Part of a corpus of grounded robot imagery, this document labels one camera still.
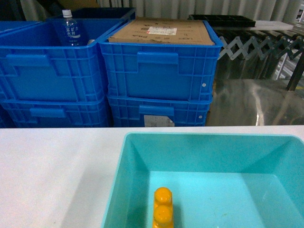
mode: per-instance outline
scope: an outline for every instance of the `stacked crate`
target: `stacked crate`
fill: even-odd
[[[100,43],[116,127],[204,126],[222,43],[214,45]]]
[[[77,19],[87,41],[124,19]],[[62,46],[62,20],[0,34],[0,104],[17,127],[108,127],[105,63],[97,40]]]

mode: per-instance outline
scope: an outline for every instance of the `sticker on crate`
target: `sticker on crate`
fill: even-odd
[[[144,115],[145,127],[174,127],[174,122],[167,116],[163,115]]]
[[[148,34],[155,35],[167,35],[167,36],[175,36],[177,28],[164,28],[164,27],[150,27],[147,31]]]

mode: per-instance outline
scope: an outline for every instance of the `blue plastic crate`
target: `blue plastic crate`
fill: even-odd
[[[16,127],[14,122],[11,120],[7,111],[5,111],[0,105],[0,128],[12,128]]]
[[[109,127],[107,99],[97,102],[2,101],[17,127]]]
[[[75,19],[135,19],[135,8],[82,8],[72,12]]]
[[[109,95],[204,101],[211,99],[220,39],[204,22],[215,43],[170,45],[100,42],[109,80]]]
[[[108,96],[108,100],[114,127],[173,126],[173,123],[174,126],[204,126],[210,105],[209,101],[188,102],[115,96]],[[161,116],[161,119],[154,120],[151,116]]]
[[[130,133],[101,228],[151,228],[159,187],[176,228],[303,228],[303,151],[289,135]]]
[[[77,20],[84,40],[116,29],[121,19]],[[105,63],[97,41],[61,46],[55,19],[0,35],[0,100],[90,102],[106,94]]]
[[[0,21],[0,34],[38,24],[38,21]]]

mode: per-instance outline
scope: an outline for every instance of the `yellow lego brick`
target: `yellow lego brick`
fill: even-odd
[[[173,228],[172,192],[166,187],[154,192],[152,228]]]

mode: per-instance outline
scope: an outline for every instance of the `white table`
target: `white table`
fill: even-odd
[[[1,228],[100,228],[128,132],[292,134],[304,126],[0,129]]]

